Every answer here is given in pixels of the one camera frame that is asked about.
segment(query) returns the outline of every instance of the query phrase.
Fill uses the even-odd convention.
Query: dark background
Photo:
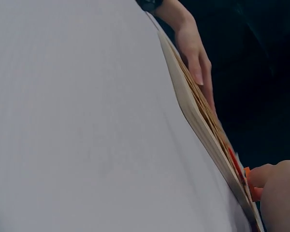
[[[290,160],[290,0],[180,2],[197,21],[217,114],[242,164]]]

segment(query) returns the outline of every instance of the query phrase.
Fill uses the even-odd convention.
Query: orange sticky tab
[[[245,179],[244,179],[244,177],[243,177],[243,174],[242,174],[242,171],[241,171],[240,165],[239,165],[238,162],[237,162],[237,159],[236,159],[236,157],[235,157],[235,154],[234,154],[234,152],[232,151],[232,149],[231,149],[230,147],[228,147],[228,150],[229,150],[229,153],[230,153],[230,155],[231,155],[231,159],[232,159],[232,161],[233,161],[233,163],[234,163],[234,165],[235,165],[235,168],[236,168],[236,170],[237,170],[237,172],[238,172],[238,174],[239,174],[239,177],[240,177],[240,179],[241,179],[241,182],[244,184],[244,183],[245,183]]]
[[[249,173],[250,173],[250,168],[246,167],[246,168],[244,168],[244,171],[245,171],[246,179],[248,180],[248,176],[249,176]],[[247,181],[247,183],[248,183],[248,187],[249,187],[249,191],[250,191],[250,195],[251,195],[252,201],[253,202],[260,201],[262,189],[253,187],[253,185],[251,183],[249,183],[248,181]]]

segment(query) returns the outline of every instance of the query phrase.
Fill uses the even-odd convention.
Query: fingernail
[[[195,82],[202,86],[204,83],[203,83],[203,77],[202,77],[202,74],[199,74],[199,73],[195,73],[194,75],[194,79],[195,79]]]

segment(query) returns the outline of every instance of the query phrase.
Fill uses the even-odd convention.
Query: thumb
[[[274,167],[274,165],[265,164],[261,167],[252,169],[248,176],[248,182],[254,187],[263,188],[272,175]]]
[[[194,79],[194,81],[202,86],[203,85],[203,76],[202,76],[202,68],[200,66],[199,57],[195,54],[191,56],[187,56],[188,60],[188,69]]]

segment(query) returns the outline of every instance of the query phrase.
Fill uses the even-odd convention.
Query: person
[[[201,41],[195,19],[178,0],[160,0],[161,5],[148,10],[166,22],[175,32],[176,45],[187,62],[194,80],[201,86],[215,111],[211,79],[211,62]],[[249,183],[261,199],[261,215],[270,232],[290,232],[290,160],[277,165],[266,164],[251,170]]]
[[[267,230],[290,232],[290,160],[252,169],[248,182],[257,187]]]
[[[167,23],[175,32],[176,46],[195,82],[216,113],[211,62],[208,59],[192,14],[178,0],[136,0],[143,10]]]

